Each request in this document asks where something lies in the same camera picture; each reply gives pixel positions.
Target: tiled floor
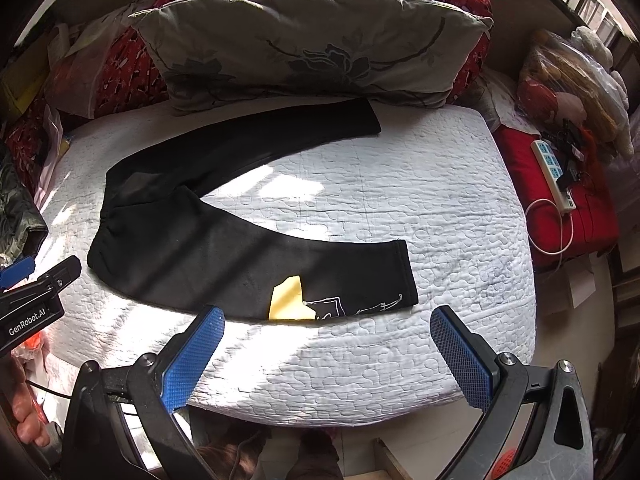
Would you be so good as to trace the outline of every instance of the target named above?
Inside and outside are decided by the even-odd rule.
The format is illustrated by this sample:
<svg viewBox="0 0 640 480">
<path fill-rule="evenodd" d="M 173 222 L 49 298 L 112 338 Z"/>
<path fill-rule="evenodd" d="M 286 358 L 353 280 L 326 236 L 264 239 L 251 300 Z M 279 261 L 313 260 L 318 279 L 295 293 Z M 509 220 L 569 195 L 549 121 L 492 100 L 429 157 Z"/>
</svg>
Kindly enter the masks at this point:
<svg viewBox="0 0 640 480">
<path fill-rule="evenodd" d="M 614 319 L 609 269 L 605 258 L 594 262 L 596 293 L 573 309 L 562 272 L 536 283 L 540 313 L 537 321 L 533 364 L 553 366 L 559 359 L 574 363 L 587 406 L 593 402 L 598 364 L 613 348 Z M 507 447 L 513 447 L 524 430 L 529 410 L 523 409 Z M 414 480 L 431 480 L 447 465 L 475 425 L 479 411 L 464 400 L 425 408 L 395 420 L 367 426 L 343 428 L 336 440 L 340 466 L 345 476 L 372 471 L 371 442 L 381 438 Z M 266 480 L 284 479 L 295 462 L 298 430 L 276 429 L 262 453 Z"/>
</svg>

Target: mattress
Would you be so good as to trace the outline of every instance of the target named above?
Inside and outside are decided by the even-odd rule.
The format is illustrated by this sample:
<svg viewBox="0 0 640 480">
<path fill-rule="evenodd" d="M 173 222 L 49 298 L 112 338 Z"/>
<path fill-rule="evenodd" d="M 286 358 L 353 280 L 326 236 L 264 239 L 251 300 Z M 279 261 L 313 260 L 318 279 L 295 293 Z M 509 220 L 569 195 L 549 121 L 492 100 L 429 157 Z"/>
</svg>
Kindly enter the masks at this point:
<svg viewBox="0 0 640 480">
<path fill-rule="evenodd" d="M 71 254 L 83 263 L 61 294 L 65 317 L 47 329 L 52 354 L 71 367 L 88 359 L 132 364 L 193 319 L 123 298 L 86 267 L 111 166 L 203 124 L 328 101 L 273 98 L 182 117 L 163 103 L 76 130 L 43 209 L 50 234 L 37 259 L 39 272 Z M 496 351 L 531 359 L 535 294 L 524 214 L 482 117 L 453 106 L 372 106 L 379 137 L 282 158 L 203 200 L 293 236 L 404 238 L 418 304 L 322 324 L 228 320 L 191 404 L 265 424 L 356 426 L 455 400 L 460 391 L 429 333 L 440 304 Z"/>
</svg>

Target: gray pillow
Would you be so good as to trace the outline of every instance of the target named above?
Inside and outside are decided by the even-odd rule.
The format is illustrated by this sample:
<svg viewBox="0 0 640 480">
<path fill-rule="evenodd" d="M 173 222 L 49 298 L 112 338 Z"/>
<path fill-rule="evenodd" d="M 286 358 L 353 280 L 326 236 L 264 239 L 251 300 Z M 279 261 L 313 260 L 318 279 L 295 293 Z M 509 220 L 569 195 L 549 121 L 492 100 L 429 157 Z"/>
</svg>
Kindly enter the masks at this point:
<svg viewBox="0 0 640 480">
<path fill-rule="evenodd" d="M 281 94 L 439 107 L 492 24 L 435 0 L 177 0 L 132 15 L 185 111 Z"/>
</svg>

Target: power strip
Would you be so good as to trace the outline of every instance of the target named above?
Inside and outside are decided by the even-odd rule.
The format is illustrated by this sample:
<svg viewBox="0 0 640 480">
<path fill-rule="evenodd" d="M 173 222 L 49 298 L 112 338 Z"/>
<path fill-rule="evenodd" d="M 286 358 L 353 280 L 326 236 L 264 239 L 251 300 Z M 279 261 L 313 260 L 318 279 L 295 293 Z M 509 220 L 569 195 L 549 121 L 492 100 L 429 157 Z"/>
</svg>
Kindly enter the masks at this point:
<svg viewBox="0 0 640 480">
<path fill-rule="evenodd" d="M 546 183 L 551 190 L 551 194 L 554 197 L 554 202 L 556 202 L 556 206 L 558 207 L 560 214 L 573 211 L 575 209 L 575 202 L 574 198 L 571 196 L 571 192 L 568 189 L 566 191 L 560 191 L 560 188 L 556 183 L 556 180 L 558 180 L 562 175 L 562 168 L 560 167 L 560 163 L 554 155 L 551 146 L 544 140 L 534 140 L 531 143 L 531 149 L 536 155 L 536 159 L 538 160 L 542 173 L 545 174 Z"/>
</svg>

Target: human hand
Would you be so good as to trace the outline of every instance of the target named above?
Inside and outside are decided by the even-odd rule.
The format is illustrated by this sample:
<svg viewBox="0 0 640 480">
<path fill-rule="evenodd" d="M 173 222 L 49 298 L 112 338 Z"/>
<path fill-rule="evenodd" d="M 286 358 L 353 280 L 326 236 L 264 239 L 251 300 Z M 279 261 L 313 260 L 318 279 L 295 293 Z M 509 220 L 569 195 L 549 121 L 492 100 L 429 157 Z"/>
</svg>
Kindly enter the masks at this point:
<svg viewBox="0 0 640 480">
<path fill-rule="evenodd" d="M 18 421 L 18 438 L 23 444 L 34 442 L 40 447 L 48 446 L 49 435 L 38 418 L 25 380 L 24 369 L 18 359 L 10 354 L 0 359 L 0 387 Z"/>
</svg>

